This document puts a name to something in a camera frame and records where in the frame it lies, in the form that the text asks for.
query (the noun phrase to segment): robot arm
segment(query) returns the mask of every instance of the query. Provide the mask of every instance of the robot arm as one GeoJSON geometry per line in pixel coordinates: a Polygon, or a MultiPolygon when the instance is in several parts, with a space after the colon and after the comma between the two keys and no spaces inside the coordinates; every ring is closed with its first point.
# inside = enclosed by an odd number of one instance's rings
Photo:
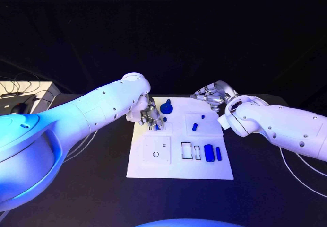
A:
{"type": "Polygon", "coordinates": [[[49,186],[76,142],[127,114],[163,128],[150,84],[138,73],[38,114],[0,116],[0,211],[29,202],[49,186]]]}
{"type": "Polygon", "coordinates": [[[242,137],[259,133],[274,145],[327,161],[324,116],[285,106],[270,106],[258,97],[239,95],[223,81],[212,83],[190,97],[206,101],[213,111],[226,103],[225,114],[218,119],[223,129],[231,127],[242,137]]]}

